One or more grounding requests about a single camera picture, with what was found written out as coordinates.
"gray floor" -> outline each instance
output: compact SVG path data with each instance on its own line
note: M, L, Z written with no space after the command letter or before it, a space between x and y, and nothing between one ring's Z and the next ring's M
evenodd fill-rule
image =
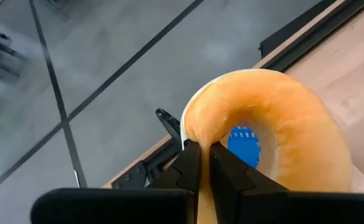
M36 1L70 114L193 0L68 0L69 17ZM180 116L207 81L260 60L259 43L319 0L204 0L71 122L89 187L100 187L160 140L154 116ZM0 79L0 175L60 122L27 0L5 1L0 31L29 58L18 80ZM32 202L76 186L63 131L0 185L0 223L26 223Z

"donut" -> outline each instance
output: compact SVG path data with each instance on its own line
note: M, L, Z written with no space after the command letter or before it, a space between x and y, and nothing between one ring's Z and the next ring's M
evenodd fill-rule
M236 126L261 147L258 170L293 191L349 192L350 153L329 111L307 87L272 70L238 70L203 86L181 118L182 139L202 150L198 222L216 223L209 178L213 143Z

